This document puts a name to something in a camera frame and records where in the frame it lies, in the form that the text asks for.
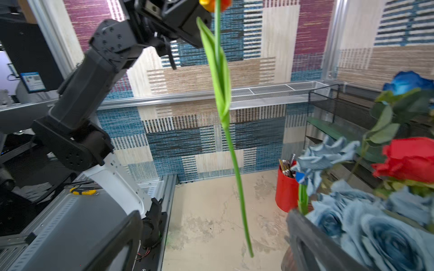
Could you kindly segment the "small yellow rosebud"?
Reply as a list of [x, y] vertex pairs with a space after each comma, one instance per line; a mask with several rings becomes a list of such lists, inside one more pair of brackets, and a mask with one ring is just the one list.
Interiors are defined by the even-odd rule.
[[199, 4], [208, 12], [214, 14], [214, 31], [206, 26], [205, 21], [197, 18], [196, 23], [200, 31], [201, 41], [208, 60], [212, 85], [214, 89], [216, 107], [226, 137], [229, 153], [234, 166], [237, 188], [239, 193], [241, 218], [244, 225], [246, 245], [250, 257], [254, 257], [252, 241], [250, 238], [248, 220], [246, 215], [245, 196], [237, 155], [231, 139], [230, 132], [230, 105], [232, 98], [231, 73], [225, 52], [221, 46], [221, 15], [226, 11], [231, 1], [200, 1]]

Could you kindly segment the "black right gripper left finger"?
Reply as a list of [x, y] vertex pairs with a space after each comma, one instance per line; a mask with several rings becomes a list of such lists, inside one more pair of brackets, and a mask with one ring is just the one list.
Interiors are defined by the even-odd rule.
[[142, 220], [131, 212], [95, 248], [86, 261], [85, 271], [132, 271], [140, 247]]

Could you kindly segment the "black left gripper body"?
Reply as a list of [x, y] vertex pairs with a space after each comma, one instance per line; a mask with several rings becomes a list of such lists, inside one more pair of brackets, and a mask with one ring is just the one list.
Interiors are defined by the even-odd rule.
[[198, 1], [120, 1], [139, 44], [157, 47], [164, 40], [183, 40], [202, 48], [197, 19], [211, 26], [211, 13]]

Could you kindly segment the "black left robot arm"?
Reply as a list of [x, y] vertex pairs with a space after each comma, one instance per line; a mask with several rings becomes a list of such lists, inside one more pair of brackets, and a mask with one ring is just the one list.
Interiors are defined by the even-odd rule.
[[36, 138], [67, 168], [102, 187], [126, 213], [138, 211], [140, 243], [157, 246], [163, 236], [160, 200], [145, 194], [117, 164], [110, 136], [90, 116], [147, 47], [171, 56], [171, 41], [202, 46], [197, 23], [211, 25], [211, 13], [198, 1], [122, 1], [123, 21], [104, 20], [89, 42], [83, 61], [58, 88], [59, 100], [45, 114], [26, 121]]

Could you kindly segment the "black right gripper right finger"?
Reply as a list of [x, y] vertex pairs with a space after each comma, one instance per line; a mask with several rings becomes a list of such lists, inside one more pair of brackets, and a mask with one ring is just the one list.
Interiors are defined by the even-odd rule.
[[287, 271], [367, 271], [332, 239], [297, 210], [288, 213], [289, 248], [285, 253]]

